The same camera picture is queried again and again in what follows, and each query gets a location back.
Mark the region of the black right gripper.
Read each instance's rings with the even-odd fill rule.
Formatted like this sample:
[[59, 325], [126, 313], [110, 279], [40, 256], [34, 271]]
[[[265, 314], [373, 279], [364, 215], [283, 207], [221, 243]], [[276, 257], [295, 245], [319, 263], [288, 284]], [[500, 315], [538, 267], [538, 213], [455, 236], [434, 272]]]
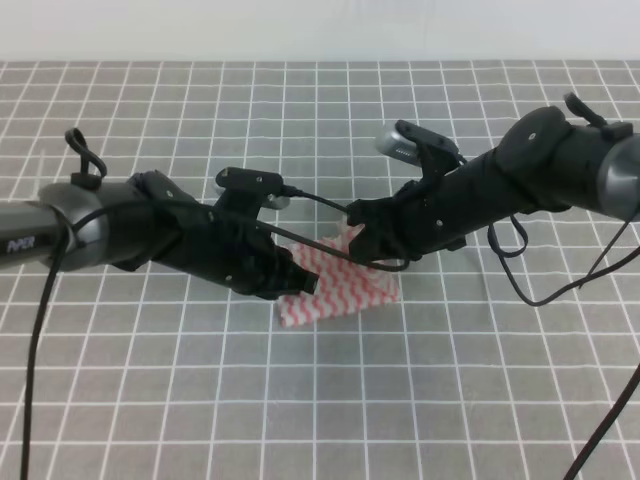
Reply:
[[418, 261], [440, 250], [466, 247], [464, 234], [448, 237], [442, 221], [426, 216], [433, 191], [433, 185], [411, 180], [390, 197], [349, 204], [347, 224], [362, 228], [349, 243], [351, 256], [361, 261]]

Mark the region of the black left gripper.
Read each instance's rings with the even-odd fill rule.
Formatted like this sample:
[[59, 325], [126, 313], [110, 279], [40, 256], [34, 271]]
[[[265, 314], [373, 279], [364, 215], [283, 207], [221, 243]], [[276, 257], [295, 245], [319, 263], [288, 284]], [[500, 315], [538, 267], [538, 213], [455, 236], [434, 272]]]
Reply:
[[177, 237], [153, 262], [266, 300], [315, 292], [319, 275], [293, 262], [270, 234], [202, 210], [179, 209], [174, 218]]

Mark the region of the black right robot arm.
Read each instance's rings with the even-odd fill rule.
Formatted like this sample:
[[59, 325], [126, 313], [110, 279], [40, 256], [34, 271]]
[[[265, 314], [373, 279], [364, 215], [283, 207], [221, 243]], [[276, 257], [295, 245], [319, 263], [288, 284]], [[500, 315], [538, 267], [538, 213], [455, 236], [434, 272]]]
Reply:
[[411, 260], [465, 246], [466, 237], [516, 214], [572, 207], [622, 221], [639, 218], [639, 135], [629, 122], [609, 123], [575, 94], [573, 125], [556, 106], [520, 118], [499, 144], [466, 160], [449, 138], [405, 120], [389, 124], [377, 149], [421, 169], [393, 196], [357, 200], [347, 222], [358, 260]]

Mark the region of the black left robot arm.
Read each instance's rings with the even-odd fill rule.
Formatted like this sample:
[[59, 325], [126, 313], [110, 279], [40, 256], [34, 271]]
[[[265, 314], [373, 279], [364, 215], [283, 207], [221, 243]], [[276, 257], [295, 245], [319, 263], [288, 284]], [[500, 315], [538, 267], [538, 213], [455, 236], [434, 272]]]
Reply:
[[263, 208], [286, 206], [292, 192], [280, 175], [226, 167], [216, 176], [219, 199], [205, 205], [157, 170], [109, 182], [79, 129], [65, 140], [80, 157], [79, 171], [32, 201], [1, 206], [2, 266], [40, 261], [62, 271], [111, 265], [133, 272], [155, 262], [266, 300], [314, 292], [317, 274], [257, 219]]

